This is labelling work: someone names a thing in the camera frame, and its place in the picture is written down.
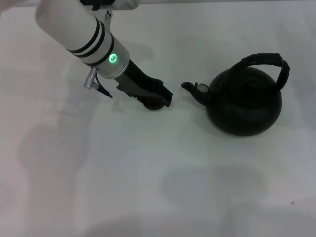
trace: kettle handle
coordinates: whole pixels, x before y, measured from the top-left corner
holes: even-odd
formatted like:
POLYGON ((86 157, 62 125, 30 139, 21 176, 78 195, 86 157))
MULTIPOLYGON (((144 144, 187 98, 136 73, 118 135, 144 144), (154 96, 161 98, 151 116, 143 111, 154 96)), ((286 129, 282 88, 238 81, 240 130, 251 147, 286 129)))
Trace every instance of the kettle handle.
POLYGON ((253 65, 274 65, 277 67, 281 67, 281 72, 276 81, 276 90, 280 91, 285 86, 290 74, 290 67, 288 63, 283 60, 281 55, 278 53, 257 53, 243 58, 239 63, 235 64, 231 68, 228 76, 231 75, 232 72, 235 70, 253 65))

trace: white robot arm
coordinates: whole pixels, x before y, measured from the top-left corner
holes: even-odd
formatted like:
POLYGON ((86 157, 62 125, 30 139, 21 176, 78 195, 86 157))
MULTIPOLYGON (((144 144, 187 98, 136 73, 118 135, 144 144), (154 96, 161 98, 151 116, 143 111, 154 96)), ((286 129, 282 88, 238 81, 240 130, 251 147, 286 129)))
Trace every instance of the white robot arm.
MULTIPOLYGON (((1 0, 3 9, 23 0, 1 0)), ((41 0, 36 11, 39 27, 74 56, 91 67, 84 86, 112 97, 98 74, 115 79, 118 90, 137 98, 150 110, 170 106, 172 93, 163 82, 145 75, 129 58, 126 48, 111 34, 112 9, 134 9, 140 0, 41 0), (87 10, 106 8, 105 21, 87 10)))

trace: green indicator light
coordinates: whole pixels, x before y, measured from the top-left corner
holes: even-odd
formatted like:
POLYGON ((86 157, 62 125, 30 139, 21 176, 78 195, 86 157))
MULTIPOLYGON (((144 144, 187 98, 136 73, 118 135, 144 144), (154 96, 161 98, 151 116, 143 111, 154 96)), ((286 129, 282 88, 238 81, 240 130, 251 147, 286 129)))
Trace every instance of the green indicator light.
POLYGON ((109 58, 110 63, 115 63, 117 60, 118 56, 115 53, 112 53, 109 58))

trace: black stripe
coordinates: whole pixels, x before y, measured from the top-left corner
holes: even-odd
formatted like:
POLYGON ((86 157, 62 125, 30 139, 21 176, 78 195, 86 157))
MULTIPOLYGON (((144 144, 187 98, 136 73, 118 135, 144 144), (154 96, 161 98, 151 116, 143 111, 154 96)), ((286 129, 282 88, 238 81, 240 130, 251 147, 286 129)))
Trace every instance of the black stripe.
POLYGON ((109 51, 107 52, 107 54, 103 58, 101 58, 99 61, 97 61, 95 63, 85 63, 86 65, 88 65, 90 67, 95 67, 95 66, 98 66, 101 63, 103 63, 105 60, 107 60, 107 58, 110 56, 110 54, 112 53, 113 48, 114 48, 114 37, 112 34, 111 34, 111 37, 112 37, 112 43, 111 43, 111 47, 110 47, 109 51))
POLYGON ((71 53, 82 53, 85 50, 87 50, 95 42, 95 40, 98 37, 99 31, 100 31, 100 22, 99 22, 99 20, 96 17, 95 17, 95 19, 97 21, 97 27, 95 29, 95 33, 94 33, 92 39, 84 47, 82 47, 80 49, 77 49, 77 50, 68 50, 69 52, 71 52, 71 53))
POLYGON ((105 27, 104 27, 104 24, 102 22, 101 23, 101 26, 102 26, 102 34, 101 34, 101 37, 99 39, 99 42, 94 46, 93 49, 91 49, 91 51, 83 54, 83 55, 76 55, 78 58, 86 58, 88 56, 90 56, 91 54, 95 53, 101 46, 101 44, 103 43, 103 40, 104 40, 104 36, 105 36, 105 27))

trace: black kettle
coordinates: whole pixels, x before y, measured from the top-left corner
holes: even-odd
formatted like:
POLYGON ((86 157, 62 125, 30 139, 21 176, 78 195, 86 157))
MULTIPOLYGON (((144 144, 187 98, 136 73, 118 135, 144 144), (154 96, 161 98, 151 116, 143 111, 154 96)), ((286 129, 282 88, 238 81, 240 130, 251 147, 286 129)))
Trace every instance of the black kettle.
POLYGON ((219 74, 210 84, 184 82, 181 86, 206 106, 211 120, 223 131, 237 136, 252 136, 266 131, 282 109, 280 90, 285 86, 290 67, 279 54, 259 53, 242 59, 219 74), (275 82, 253 65, 281 67, 275 82))

